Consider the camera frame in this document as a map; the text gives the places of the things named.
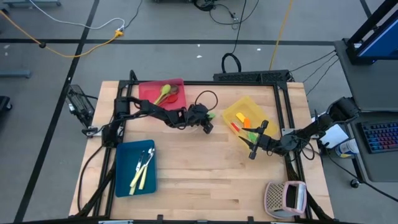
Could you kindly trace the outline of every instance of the computer monitor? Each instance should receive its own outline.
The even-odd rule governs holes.
[[[377,60],[398,60],[398,11],[377,29],[375,25],[397,4],[386,0],[361,28],[346,42],[352,64],[371,65]],[[374,30],[365,41],[365,35]]]

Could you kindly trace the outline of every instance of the white container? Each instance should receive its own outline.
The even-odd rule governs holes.
[[[350,139],[341,143],[336,147],[336,154],[342,158],[346,158],[359,153],[355,139]]]

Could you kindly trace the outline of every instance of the keyboard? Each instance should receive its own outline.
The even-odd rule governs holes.
[[[398,151],[398,121],[360,125],[370,153]]]
[[[217,82],[253,82],[253,83],[275,83],[288,82],[291,80],[288,70],[260,71],[260,72],[234,72],[214,74],[213,79]]]

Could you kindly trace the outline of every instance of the blue keyboard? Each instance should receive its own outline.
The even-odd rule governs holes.
[[[360,125],[370,153],[398,151],[398,122]]]

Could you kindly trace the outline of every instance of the blue tray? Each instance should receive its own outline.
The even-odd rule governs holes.
[[[153,140],[126,142],[118,145],[116,149],[116,190],[117,197],[126,197],[130,192],[130,183],[136,174],[136,166],[141,156],[141,152],[145,151],[142,165],[146,162],[147,152],[149,148],[155,148]],[[147,177],[144,189],[139,190],[139,183],[136,184],[134,195],[151,194],[156,191],[156,150],[153,158],[150,160],[147,169]]]

